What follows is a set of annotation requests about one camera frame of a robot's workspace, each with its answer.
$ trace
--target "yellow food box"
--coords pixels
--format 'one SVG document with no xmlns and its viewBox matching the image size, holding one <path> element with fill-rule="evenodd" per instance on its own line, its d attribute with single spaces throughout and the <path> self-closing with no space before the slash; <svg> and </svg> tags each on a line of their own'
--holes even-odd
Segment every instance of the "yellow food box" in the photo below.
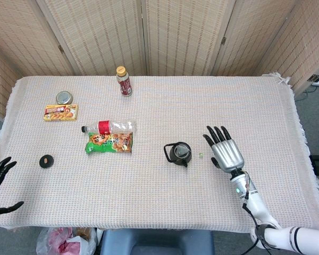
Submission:
<svg viewBox="0 0 319 255">
<path fill-rule="evenodd" d="M 44 121 L 75 121 L 78 105 L 47 105 Z"/>
</svg>

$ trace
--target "green snack bag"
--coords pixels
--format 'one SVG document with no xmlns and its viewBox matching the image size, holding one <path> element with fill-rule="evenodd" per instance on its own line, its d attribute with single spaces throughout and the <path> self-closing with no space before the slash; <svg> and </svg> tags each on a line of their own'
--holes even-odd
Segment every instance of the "green snack bag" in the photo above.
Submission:
<svg viewBox="0 0 319 255">
<path fill-rule="evenodd" d="M 132 133 L 97 134 L 89 133 L 85 151 L 91 152 L 129 152 L 132 148 Z"/>
</svg>

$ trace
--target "floor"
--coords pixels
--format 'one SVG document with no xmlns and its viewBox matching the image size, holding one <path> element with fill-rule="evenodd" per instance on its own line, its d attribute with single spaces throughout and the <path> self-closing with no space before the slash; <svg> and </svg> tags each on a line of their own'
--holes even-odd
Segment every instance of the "floor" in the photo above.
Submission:
<svg viewBox="0 0 319 255">
<path fill-rule="evenodd" d="M 308 146 L 313 155 L 319 155 L 319 87 L 310 93 L 303 93 L 296 102 L 300 121 L 305 129 Z M 7 231 L 0 228 L 0 255 L 36 254 L 35 247 L 40 227 L 26 227 Z M 248 234 L 230 232 L 214 232 L 215 254 L 241 254 L 252 242 Z M 249 254 L 268 254 L 259 248 L 254 248 Z M 271 251 L 271 254 L 295 254 L 288 251 Z"/>
</svg>

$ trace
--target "red bottle label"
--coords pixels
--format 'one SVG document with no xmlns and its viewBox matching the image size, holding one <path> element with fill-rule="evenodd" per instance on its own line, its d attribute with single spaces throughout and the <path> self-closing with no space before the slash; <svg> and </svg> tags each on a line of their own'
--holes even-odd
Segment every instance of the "red bottle label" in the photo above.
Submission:
<svg viewBox="0 0 319 255">
<path fill-rule="evenodd" d="M 99 134 L 110 134 L 109 121 L 99 121 L 98 130 L 99 130 Z"/>
<path fill-rule="evenodd" d="M 127 78 L 125 81 L 119 81 L 118 82 L 121 86 L 121 92 L 125 96 L 129 96 L 132 93 L 132 88 L 130 84 L 130 79 Z"/>
</svg>

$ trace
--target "white tablecloth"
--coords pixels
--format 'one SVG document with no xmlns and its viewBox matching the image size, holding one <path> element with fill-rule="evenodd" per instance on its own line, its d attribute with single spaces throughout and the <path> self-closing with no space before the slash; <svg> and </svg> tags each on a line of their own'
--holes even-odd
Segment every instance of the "white tablecloth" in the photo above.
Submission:
<svg viewBox="0 0 319 255">
<path fill-rule="evenodd" d="M 202 134 L 224 125 L 238 144 L 272 215 L 283 227 L 319 229 L 319 192 L 290 88 L 277 77 L 131 77 L 122 97 L 114 76 L 31 76 L 19 80 L 0 132 L 0 160 L 18 164 L 0 187 L 0 226 L 203 228 L 247 232 L 230 175 L 216 169 Z M 68 90 L 75 122 L 45 122 L 44 108 Z M 86 155 L 81 126 L 133 118 L 130 154 Z M 188 168 L 168 163 L 163 146 L 191 146 Z M 39 159 L 54 157 L 43 169 Z"/>
</svg>

